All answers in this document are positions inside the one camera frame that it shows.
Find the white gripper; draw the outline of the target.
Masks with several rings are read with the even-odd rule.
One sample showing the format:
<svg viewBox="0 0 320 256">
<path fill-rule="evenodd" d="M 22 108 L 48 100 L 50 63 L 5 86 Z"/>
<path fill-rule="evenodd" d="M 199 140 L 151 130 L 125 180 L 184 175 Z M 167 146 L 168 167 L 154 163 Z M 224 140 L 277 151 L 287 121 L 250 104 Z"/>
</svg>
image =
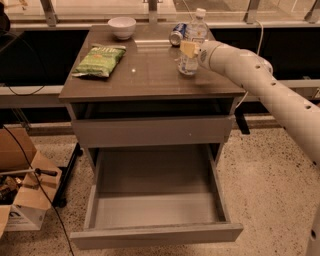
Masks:
<svg viewBox="0 0 320 256">
<path fill-rule="evenodd" d="M 188 58 L 198 56 L 199 65 L 210 71 L 225 69 L 224 50 L 225 44 L 218 41 L 206 41 L 201 46 L 196 42 L 185 40 L 180 43 L 180 51 L 183 55 Z"/>
</svg>

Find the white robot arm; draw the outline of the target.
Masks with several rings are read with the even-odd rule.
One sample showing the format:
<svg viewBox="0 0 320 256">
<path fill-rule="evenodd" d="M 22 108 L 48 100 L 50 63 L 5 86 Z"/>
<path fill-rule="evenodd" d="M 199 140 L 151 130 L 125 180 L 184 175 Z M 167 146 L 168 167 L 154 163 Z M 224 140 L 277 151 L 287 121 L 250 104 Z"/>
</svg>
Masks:
<svg viewBox="0 0 320 256">
<path fill-rule="evenodd" d="M 219 41 L 183 41 L 180 51 L 257 97 L 313 165 L 320 168 L 320 108 L 276 80 L 266 60 Z"/>
</svg>

